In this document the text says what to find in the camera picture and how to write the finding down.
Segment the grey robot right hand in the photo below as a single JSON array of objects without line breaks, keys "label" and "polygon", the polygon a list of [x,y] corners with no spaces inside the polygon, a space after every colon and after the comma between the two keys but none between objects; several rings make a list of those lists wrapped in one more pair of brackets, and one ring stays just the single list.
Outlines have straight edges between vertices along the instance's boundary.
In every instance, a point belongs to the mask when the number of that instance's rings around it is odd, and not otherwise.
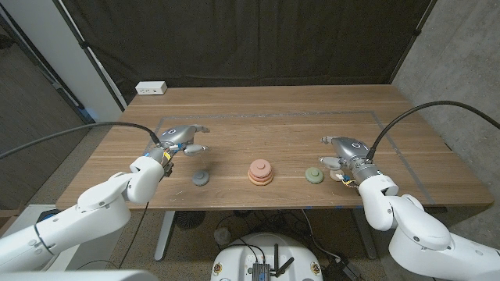
[{"label": "grey robot right hand", "polygon": [[322,137],[321,142],[331,144],[335,152],[333,157],[319,158],[320,163],[328,169],[348,169],[358,183],[381,175],[378,167],[367,159],[369,148],[362,141],[349,137]]}]

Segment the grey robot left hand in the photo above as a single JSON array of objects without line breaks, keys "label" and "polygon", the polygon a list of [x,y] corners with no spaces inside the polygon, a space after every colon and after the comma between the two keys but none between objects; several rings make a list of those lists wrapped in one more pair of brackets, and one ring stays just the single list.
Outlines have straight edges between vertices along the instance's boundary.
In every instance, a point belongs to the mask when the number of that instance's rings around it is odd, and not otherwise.
[{"label": "grey robot left hand", "polygon": [[172,127],[159,136],[159,144],[151,146],[145,156],[165,165],[179,152],[193,156],[208,151],[209,147],[195,143],[195,134],[198,132],[208,133],[209,129],[198,124]]}]

